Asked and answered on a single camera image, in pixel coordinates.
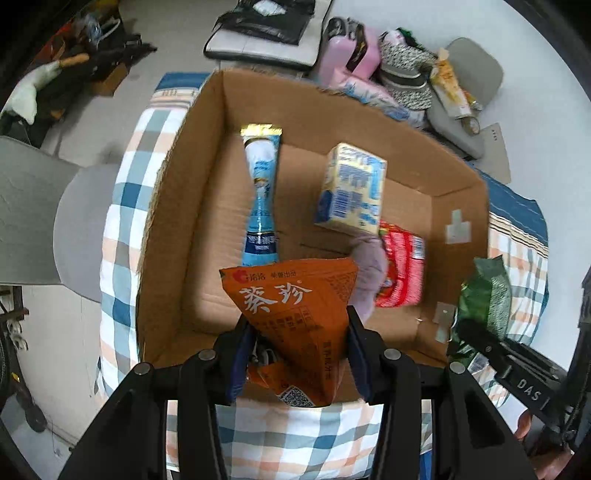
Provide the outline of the person's right hand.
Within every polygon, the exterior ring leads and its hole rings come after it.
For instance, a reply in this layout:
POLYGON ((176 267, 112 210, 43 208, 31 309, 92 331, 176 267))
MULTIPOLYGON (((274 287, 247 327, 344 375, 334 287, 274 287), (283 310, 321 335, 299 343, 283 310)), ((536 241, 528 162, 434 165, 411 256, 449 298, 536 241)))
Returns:
POLYGON ((514 435, 525 447, 538 479, 556 479, 573 456, 569 447, 550 442, 541 430, 534 429, 534 416, 529 410, 520 415, 514 435))

